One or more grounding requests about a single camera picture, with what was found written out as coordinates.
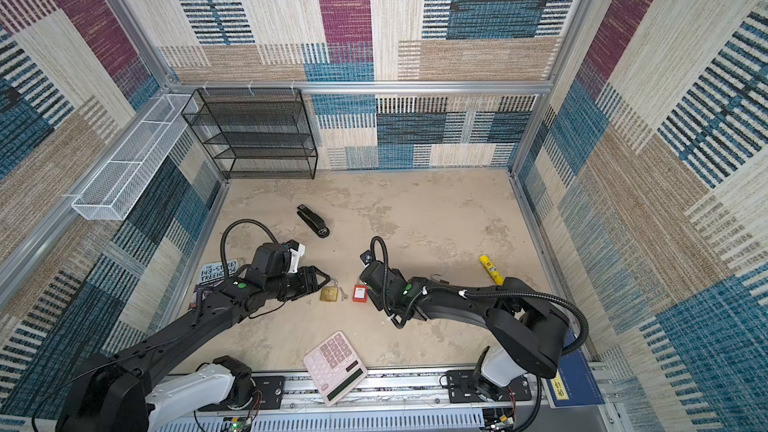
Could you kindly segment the red padlock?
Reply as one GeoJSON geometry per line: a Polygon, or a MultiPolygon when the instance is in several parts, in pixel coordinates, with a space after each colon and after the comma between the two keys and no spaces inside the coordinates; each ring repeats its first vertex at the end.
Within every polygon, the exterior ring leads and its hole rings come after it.
{"type": "Polygon", "coordinates": [[[368,298],[368,288],[362,284],[354,286],[352,300],[356,303],[366,303],[368,298]]]}

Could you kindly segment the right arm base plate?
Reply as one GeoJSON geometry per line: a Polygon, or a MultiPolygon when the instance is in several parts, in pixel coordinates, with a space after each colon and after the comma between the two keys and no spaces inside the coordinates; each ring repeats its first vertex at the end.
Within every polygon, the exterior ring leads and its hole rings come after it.
{"type": "Polygon", "coordinates": [[[454,403],[471,402],[512,402],[531,401],[533,395],[530,383],[524,376],[513,379],[507,386],[497,386],[479,372],[469,369],[453,369],[444,374],[449,401],[454,403]]]}

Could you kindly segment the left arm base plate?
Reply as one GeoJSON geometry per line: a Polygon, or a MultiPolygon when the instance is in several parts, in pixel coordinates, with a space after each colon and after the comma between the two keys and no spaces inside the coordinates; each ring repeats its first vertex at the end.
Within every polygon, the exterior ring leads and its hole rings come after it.
{"type": "Polygon", "coordinates": [[[286,377],[281,375],[255,375],[251,377],[251,396],[244,411],[278,410],[283,400],[286,377]]]}

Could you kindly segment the brass padlock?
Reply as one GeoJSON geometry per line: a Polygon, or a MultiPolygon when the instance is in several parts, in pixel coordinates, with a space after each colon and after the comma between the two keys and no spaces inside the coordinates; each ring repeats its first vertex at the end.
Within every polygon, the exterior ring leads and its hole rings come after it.
{"type": "Polygon", "coordinates": [[[332,280],[329,284],[326,284],[320,291],[320,301],[333,303],[339,300],[339,287],[336,280],[332,280]]]}

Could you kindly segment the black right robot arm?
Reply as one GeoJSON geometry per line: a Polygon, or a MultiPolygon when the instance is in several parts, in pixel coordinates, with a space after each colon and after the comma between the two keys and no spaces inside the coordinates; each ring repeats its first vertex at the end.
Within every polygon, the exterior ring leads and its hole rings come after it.
{"type": "Polygon", "coordinates": [[[377,310],[396,329],[410,321],[449,320],[488,330],[496,347],[481,353],[467,389],[485,401],[500,401],[509,384],[525,375],[552,379],[560,359],[589,337],[585,314],[556,295],[508,277],[500,285],[460,287],[425,277],[405,279],[389,264],[385,242],[375,236],[361,254],[360,281],[377,310]]]}

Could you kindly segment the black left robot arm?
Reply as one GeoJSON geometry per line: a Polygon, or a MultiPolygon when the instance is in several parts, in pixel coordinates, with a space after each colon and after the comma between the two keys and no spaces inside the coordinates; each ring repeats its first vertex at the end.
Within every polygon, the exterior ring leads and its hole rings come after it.
{"type": "Polygon", "coordinates": [[[210,405],[249,410],[256,395],[252,370],[230,356],[177,379],[166,377],[220,333],[257,317],[267,301],[285,304],[328,285],[328,274],[301,265],[303,254],[299,243],[272,238],[193,310],[112,357],[90,356],[45,398],[64,401],[56,430],[155,431],[210,405]]]}

